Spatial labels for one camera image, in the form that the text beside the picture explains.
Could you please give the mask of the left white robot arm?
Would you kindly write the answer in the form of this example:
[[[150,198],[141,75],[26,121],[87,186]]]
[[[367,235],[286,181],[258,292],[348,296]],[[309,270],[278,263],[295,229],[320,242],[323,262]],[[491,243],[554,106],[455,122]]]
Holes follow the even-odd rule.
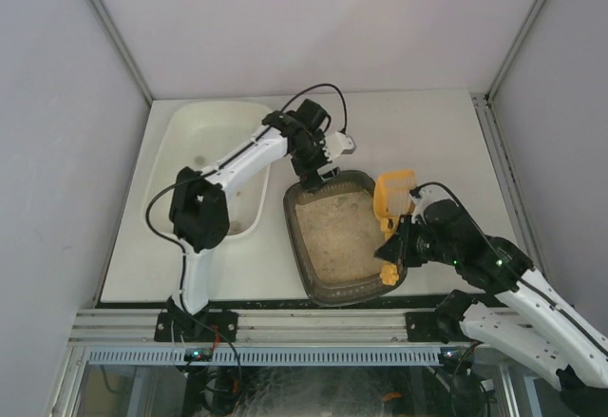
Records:
[[[328,119],[320,104],[306,99],[297,110],[267,114],[248,142],[211,166],[178,173],[169,219],[183,248],[179,289],[172,295],[182,312],[194,315],[208,306],[213,252],[230,229],[228,201],[250,178],[286,156],[308,191],[338,175],[336,167],[324,174],[319,170],[356,145],[345,129],[326,134],[321,125]]]

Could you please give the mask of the dark grey litter box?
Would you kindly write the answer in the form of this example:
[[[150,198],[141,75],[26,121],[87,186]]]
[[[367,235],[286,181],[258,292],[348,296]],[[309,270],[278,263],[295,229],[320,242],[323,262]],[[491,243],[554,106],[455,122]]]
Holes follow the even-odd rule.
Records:
[[[373,256],[385,243],[373,213],[374,188],[368,174],[344,170],[314,193],[298,183],[285,193],[295,263],[307,296],[319,306],[358,304],[393,290],[380,277],[383,262]]]

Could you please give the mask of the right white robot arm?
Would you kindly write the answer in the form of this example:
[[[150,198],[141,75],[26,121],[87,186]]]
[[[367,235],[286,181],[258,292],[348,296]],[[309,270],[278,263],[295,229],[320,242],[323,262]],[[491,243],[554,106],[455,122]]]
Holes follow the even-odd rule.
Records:
[[[446,340],[464,336],[488,344],[536,372],[576,415],[606,415],[606,334],[568,304],[514,243],[485,235],[451,199],[418,199],[396,212],[375,208],[374,214],[386,235],[376,257],[394,269],[451,266],[532,326],[505,321],[477,298],[453,291],[434,312]]]

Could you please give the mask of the yellow litter scoop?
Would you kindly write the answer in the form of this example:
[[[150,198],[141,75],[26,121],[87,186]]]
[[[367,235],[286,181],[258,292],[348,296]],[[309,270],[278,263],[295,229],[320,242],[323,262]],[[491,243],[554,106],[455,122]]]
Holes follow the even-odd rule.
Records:
[[[373,192],[372,208],[380,224],[380,230],[384,234],[385,242],[392,236],[398,236],[400,217],[411,215],[414,204],[410,191],[416,186],[417,179],[412,169],[391,171],[378,177]],[[382,283],[387,286],[396,286],[400,279],[407,274],[407,268],[404,268],[401,263],[390,264],[381,261],[383,265],[379,277]]]

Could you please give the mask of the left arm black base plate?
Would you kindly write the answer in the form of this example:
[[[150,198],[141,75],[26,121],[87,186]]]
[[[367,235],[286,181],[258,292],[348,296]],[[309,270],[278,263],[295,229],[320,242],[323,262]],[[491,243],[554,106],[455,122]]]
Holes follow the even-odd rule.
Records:
[[[238,314],[225,309],[203,309],[192,315],[185,313],[169,298],[156,321],[154,340],[170,341],[234,342],[238,332]]]

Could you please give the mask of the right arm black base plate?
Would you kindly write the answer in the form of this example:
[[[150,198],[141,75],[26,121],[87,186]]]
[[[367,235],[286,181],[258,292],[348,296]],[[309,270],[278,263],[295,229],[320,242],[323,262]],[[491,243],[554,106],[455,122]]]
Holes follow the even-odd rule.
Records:
[[[470,341],[460,323],[465,319],[465,312],[476,302],[474,296],[454,290],[432,311],[406,313],[408,341],[444,344]]]

